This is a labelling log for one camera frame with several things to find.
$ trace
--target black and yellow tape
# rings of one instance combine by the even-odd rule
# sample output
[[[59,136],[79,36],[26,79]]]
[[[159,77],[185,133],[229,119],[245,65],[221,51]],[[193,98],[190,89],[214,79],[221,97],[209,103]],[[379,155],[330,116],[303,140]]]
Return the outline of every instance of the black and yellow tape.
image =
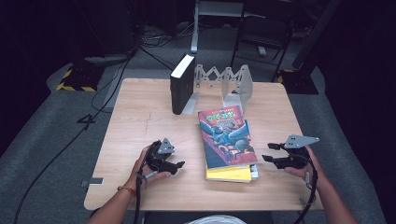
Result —
[[[277,82],[278,83],[283,83],[283,77],[282,74],[283,73],[293,73],[295,72],[294,70],[289,70],[289,69],[284,69],[284,70],[280,70],[279,72],[277,72],[276,76],[277,76]]]
[[[104,70],[105,68],[101,67],[76,69],[74,66],[70,66],[56,90],[97,91]]]

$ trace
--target human hand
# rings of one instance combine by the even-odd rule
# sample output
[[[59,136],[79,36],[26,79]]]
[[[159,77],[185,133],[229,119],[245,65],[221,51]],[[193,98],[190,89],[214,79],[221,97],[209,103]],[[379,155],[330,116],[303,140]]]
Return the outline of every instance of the human hand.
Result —
[[[317,157],[315,156],[314,152],[312,151],[312,148],[310,146],[306,146],[305,148],[308,151],[312,162],[314,163],[315,169],[318,172],[318,183],[317,183],[317,186],[319,188],[320,183],[325,181],[327,179],[327,177],[324,174]],[[303,169],[296,169],[296,168],[293,168],[293,167],[286,167],[284,170],[287,173],[291,174],[291,175],[299,176],[303,181],[305,181],[305,175],[306,175],[306,172],[308,172],[310,174],[310,178],[309,178],[310,179],[310,184],[312,184],[313,169],[312,169],[311,164],[308,163],[305,166],[305,168],[303,168]]]
[[[136,162],[134,163],[134,168],[132,169],[132,172],[131,172],[130,177],[128,178],[128,181],[124,185],[125,187],[132,188],[132,189],[136,188],[136,178],[137,178],[136,172],[139,171],[140,166],[144,162],[144,159],[146,157],[146,153],[148,152],[148,150],[149,150],[149,146],[143,148],[142,152],[140,153],[139,159],[137,159]],[[147,165],[145,165],[143,167],[143,175],[149,175],[152,172],[153,171],[151,169],[149,169],[149,167]],[[164,179],[168,176],[171,176],[171,173],[160,172],[160,173],[156,174],[155,176],[152,176],[147,179],[148,186],[150,183],[155,182],[157,180]]]

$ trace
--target book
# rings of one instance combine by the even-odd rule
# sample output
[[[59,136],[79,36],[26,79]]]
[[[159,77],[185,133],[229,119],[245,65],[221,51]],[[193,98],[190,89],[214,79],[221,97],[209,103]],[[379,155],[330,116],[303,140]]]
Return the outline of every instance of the book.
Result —
[[[257,163],[240,105],[198,112],[207,169]]]
[[[207,180],[249,183],[252,180],[250,166],[235,166],[223,169],[206,169]]]
[[[185,54],[170,76],[172,112],[179,115],[194,91],[195,57]]]

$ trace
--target black cable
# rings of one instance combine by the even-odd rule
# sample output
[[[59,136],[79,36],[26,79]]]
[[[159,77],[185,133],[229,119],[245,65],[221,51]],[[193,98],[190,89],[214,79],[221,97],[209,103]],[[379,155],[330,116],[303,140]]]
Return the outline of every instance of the black cable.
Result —
[[[105,48],[110,50],[111,52],[114,53],[120,53],[120,54],[130,54],[132,51],[134,51],[134,48],[131,48],[128,51],[117,51],[114,50],[110,47],[108,47],[102,40],[101,38],[99,38],[99,36],[96,34],[96,32],[93,30],[93,27],[91,26],[90,22],[88,21],[87,17],[85,16],[84,12],[82,11],[81,7],[79,6],[79,4],[77,3],[76,0],[73,0],[73,2],[75,3],[76,7],[78,8],[79,13],[81,14],[82,18],[84,18],[84,21],[87,23],[88,27],[90,28],[92,34],[95,36],[95,38],[99,41],[99,43]]]
[[[163,64],[163,66],[169,68],[169,70],[171,70],[171,71],[174,70],[173,68],[169,67],[167,64],[161,62],[161,61],[157,58],[158,56],[155,56],[155,55],[151,54],[150,52],[146,51],[146,50],[143,49],[142,47],[139,47],[139,48],[141,48],[145,53],[147,53],[147,54],[148,54],[149,56],[151,56],[153,59],[155,59],[155,60],[157,60],[159,63]]]
[[[312,160],[310,158],[308,159],[308,158],[300,156],[300,155],[293,155],[293,156],[297,156],[297,157],[301,157],[303,159],[306,159],[309,162],[309,164],[311,164],[312,170],[313,170],[311,194],[309,195],[308,202],[306,203],[303,212],[300,214],[300,216],[294,222],[294,224],[299,224],[302,220],[304,220],[304,217],[305,217],[306,213],[308,212],[309,208],[311,207],[312,202],[315,199],[315,192],[317,190],[317,182],[318,182],[318,171],[315,168],[315,165],[314,165],[314,163],[312,162]]]
[[[23,196],[22,196],[22,198],[21,198],[20,204],[18,205],[17,212],[16,212],[15,217],[14,217],[14,224],[16,224],[16,223],[18,222],[18,216],[19,216],[19,213],[20,213],[20,211],[21,211],[21,207],[22,207],[22,205],[23,205],[23,202],[24,202],[24,200],[26,199],[27,194],[28,194],[29,191],[32,189],[32,187],[33,187],[33,185],[35,184],[35,182],[44,174],[44,172],[46,172],[46,170],[52,165],[52,163],[53,163],[62,153],[64,153],[64,152],[68,149],[68,147],[69,147],[70,145],[72,145],[72,143],[73,143],[74,141],[76,141],[76,139],[88,128],[88,126],[93,122],[93,120],[94,120],[94,119],[102,112],[102,110],[106,107],[106,105],[107,105],[108,102],[110,101],[111,97],[115,94],[115,92],[116,92],[116,90],[117,90],[117,87],[118,87],[119,84],[120,84],[120,80],[121,80],[121,78],[122,78],[122,74],[123,74],[123,72],[124,72],[124,70],[125,70],[125,67],[126,67],[126,65],[128,64],[128,62],[131,61],[131,59],[132,59],[132,57],[130,57],[130,58],[128,59],[127,63],[123,66],[122,71],[121,71],[121,75],[120,75],[120,79],[119,79],[119,81],[118,81],[118,83],[117,83],[116,88],[114,89],[113,93],[112,93],[111,96],[108,98],[108,100],[105,102],[105,104],[101,107],[101,109],[100,109],[99,111],[97,111],[96,114],[93,115],[93,117],[87,121],[87,123],[84,125],[84,127],[82,127],[81,130],[72,138],[72,140],[71,140],[69,143],[67,143],[67,145],[66,145],[60,152],[58,152],[58,154],[56,154],[55,157],[52,158],[52,160],[49,161],[49,163],[41,170],[41,172],[35,177],[35,179],[33,180],[33,182],[30,184],[30,186],[28,187],[28,189],[25,191],[25,193],[23,194]]]
[[[143,43],[141,43],[141,46],[147,47],[147,48],[156,48],[156,47],[163,47],[166,44],[168,44],[170,41],[172,40],[179,40],[181,38],[184,38],[186,35],[192,35],[193,33],[189,33],[189,34],[185,34],[183,35],[184,32],[186,32],[187,30],[193,28],[194,22],[189,24],[187,27],[181,29],[181,31],[177,31],[177,35],[176,37],[170,36],[170,35],[157,35],[157,32],[155,30],[151,30],[151,31],[146,31],[143,34],[143,38],[141,39],[143,41]],[[150,44],[148,43],[148,39],[155,39],[158,37],[158,41],[156,44]]]
[[[91,100],[91,106],[92,106],[92,108],[94,108],[95,110],[100,110],[100,108],[97,108],[95,105],[93,105],[94,99],[96,98],[96,96],[98,95],[98,93],[99,93],[100,91],[104,90],[108,85],[110,85],[110,83],[112,83],[112,82],[116,79],[116,77],[119,75],[119,71],[120,71],[120,68],[122,68],[122,66],[123,66],[123,64],[121,64],[120,67],[117,69],[117,74],[116,74],[109,82],[107,82],[107,84],[106,84],[102,89],[100,89],[100,90],[93,96],[93,98],[92,98],[92,100]],[[110,111],[104,111],[104,110],[102,110],[102,112],[107,113],[107,114],[111,114],[111,113],[112,113],[112,112],[110,112]]]
[[[97,67],[108,67],[111,65],[119,64],[119,63],[125,63],[126,61],[128,61],[129,57],[131,57],[131,55],[126,55],[124,58],[114,59],[111,61],[106,61],[106,60],[101,61],[101,62],[100,61],[89,61],[89,60],[86,60],[86,61],[88,61],[90,64],[93,64],[94,66],[97,66]]]
[[[169,64],[171,64],[173,67],[175,67],[176,68],[176,65],[174,64],[174,63],[171,63],[171,62],[168,62],[168,61],[166,61],[165,59],[163,59],[162,57],[160,57],[160,56],[158,56],[158,55],[152,55],[153,57],[155,57],[155,58],[157,58],[158,60],[161,60],[161,61],[163,61],[163,62],[165,62],[165,63],[169,63]]]
[[[134,224],[137,224],[137,220],[139,218],[140,200],[141,200],[140,187],[142,186],[143,167],[146,165],[146,157],[148,154],[149,154],[149,149],[146,152],[145,158],[142,160],[142,163],[140,164],[139,171],[136,173],[136,207],[134,209]]]
[[[297,214],[300,216],[300,215],[301,215],[301,212],[300,212],[300,211],[297,211]],[[304,220],[302,220],[302,222],[303,222],[303,224],[305,224],[305,221],[304,221]]]

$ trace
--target wooden table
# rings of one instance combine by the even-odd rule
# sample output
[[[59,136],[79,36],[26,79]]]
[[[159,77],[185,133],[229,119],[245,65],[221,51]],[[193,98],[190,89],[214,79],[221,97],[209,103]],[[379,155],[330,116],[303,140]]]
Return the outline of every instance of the wooden table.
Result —
[[[91,185],[85,207],[102,206],[124,184],[141,149],[156,140],[169,139],[176,152],[170,162],[185,161],[176,175],[142,192],[141,210],[242,211],[301,210],[300,198],[310,190],[301,178],[292,176],[262,159],[262,154],[287,156],[286,151],[268,149],[267,143],[284,143],[289,134],[302,134],[281,84],[254,83],[245,117],[257,157],[260,178],[250,183],[205,180],[205,153],[197,112],[222,107],[221,85],[204,83],[192,115],[174,115],[169,80],[126,78],[108,124],[92,177],[103,177],[103,185]],[[132,201],[129,209],[134,209]],[[322,209],[317,195],[311,209]]]

